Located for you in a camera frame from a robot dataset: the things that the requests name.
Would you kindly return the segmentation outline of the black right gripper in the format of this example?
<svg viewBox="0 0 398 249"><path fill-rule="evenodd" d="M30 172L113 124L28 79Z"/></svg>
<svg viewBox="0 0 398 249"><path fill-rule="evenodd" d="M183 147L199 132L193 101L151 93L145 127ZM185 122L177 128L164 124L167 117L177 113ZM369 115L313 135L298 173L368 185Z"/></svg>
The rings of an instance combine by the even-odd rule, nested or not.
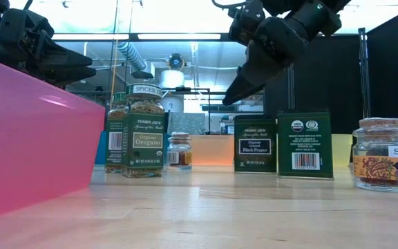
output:
<svg viewBox="0 0 398 249"><path fill-rule="evenodd" d="M304 52L308 34L295 18L252 16L250 65L244 63L226 91L223 104L233 104L264 89L283 70L291 66Z"/></svg>

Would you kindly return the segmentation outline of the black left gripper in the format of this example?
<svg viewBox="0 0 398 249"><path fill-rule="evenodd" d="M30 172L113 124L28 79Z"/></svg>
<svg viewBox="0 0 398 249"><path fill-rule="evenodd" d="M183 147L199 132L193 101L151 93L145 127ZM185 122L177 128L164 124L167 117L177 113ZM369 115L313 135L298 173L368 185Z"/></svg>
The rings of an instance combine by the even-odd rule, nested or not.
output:
<svg viewBox="0 0 398 249"><path fill-rule="evenodd" d="M0 23L0 63L51 70L44 73L44 81L56 87L96 75L94 68L83 67L92 64L91 58L56 44L51 39L54 34L48 19L35 12L14 8L5 11Z"/></svg>

